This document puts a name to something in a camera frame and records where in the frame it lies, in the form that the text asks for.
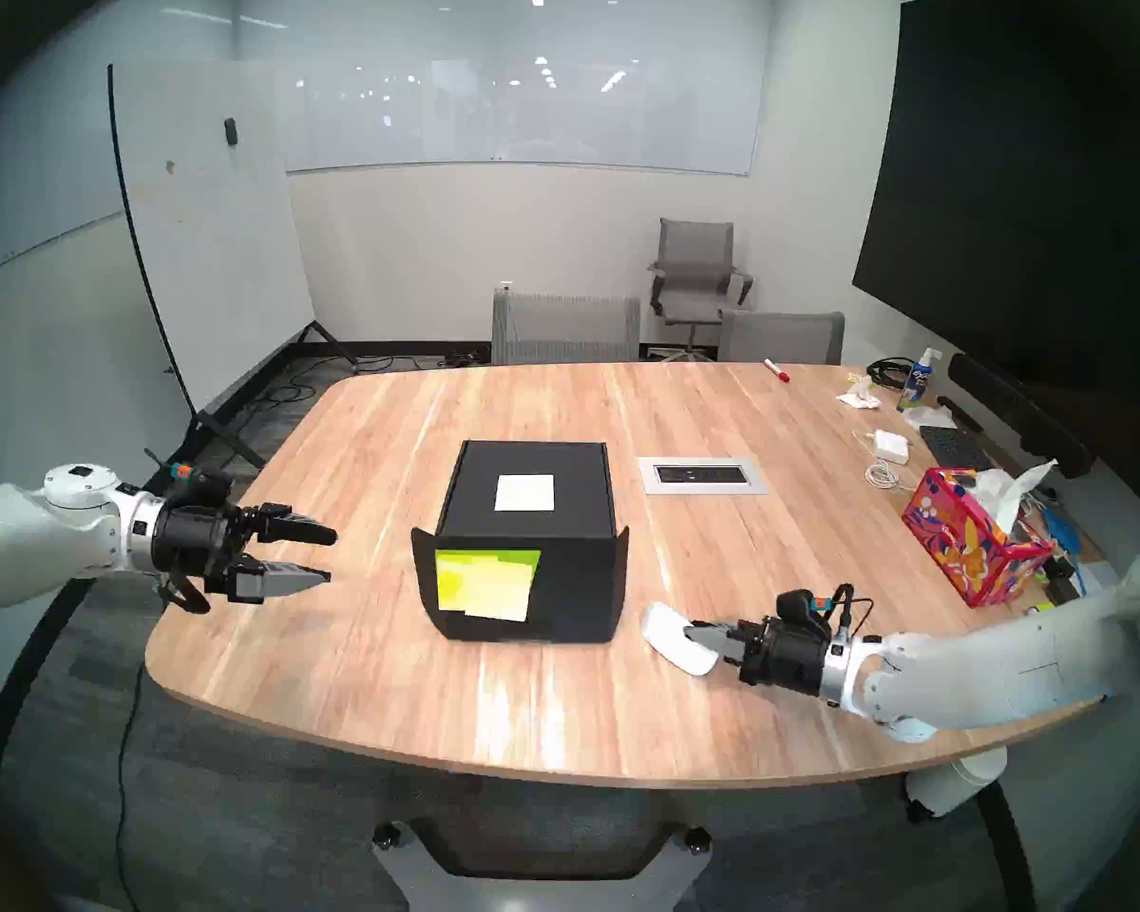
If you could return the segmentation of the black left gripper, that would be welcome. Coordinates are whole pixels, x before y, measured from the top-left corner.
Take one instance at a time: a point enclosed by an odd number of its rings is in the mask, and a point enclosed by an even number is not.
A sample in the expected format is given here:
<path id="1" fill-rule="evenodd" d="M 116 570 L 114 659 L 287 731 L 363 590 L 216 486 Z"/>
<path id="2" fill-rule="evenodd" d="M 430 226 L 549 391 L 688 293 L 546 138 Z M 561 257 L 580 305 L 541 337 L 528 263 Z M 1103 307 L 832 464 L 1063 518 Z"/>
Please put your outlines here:
<path id="1" fill-rule="evenodd" d="M 152 561 L 158 572 L 155 591 L 164 602 L 207 602 L 209 593 L 231 603 L 264 603 L 311 591 L 332 580 L 329 571 L 280 560 L 245 557 L 247 543 L 298 542 L 323 547 L 337 531 L 296 513 L 284 503 L 242 508 L 223 504 L 176 506 L 158 514 Z"/>

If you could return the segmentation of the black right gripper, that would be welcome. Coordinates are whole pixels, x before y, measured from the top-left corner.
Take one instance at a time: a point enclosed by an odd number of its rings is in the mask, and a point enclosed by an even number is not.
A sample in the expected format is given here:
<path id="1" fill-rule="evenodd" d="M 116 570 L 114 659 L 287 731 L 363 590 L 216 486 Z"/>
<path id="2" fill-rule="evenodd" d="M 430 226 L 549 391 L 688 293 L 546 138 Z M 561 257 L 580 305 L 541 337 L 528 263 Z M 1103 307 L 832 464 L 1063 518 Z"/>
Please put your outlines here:
<path id="1" fill-rule="evenodd" d="M 820 695 L 831 630 L 820 617 L 787 620 L 764 617 L 760 622 L 692 621 L 685 637 L 718 651 L 748 686 L 774 686 L 811 698 Z"/>

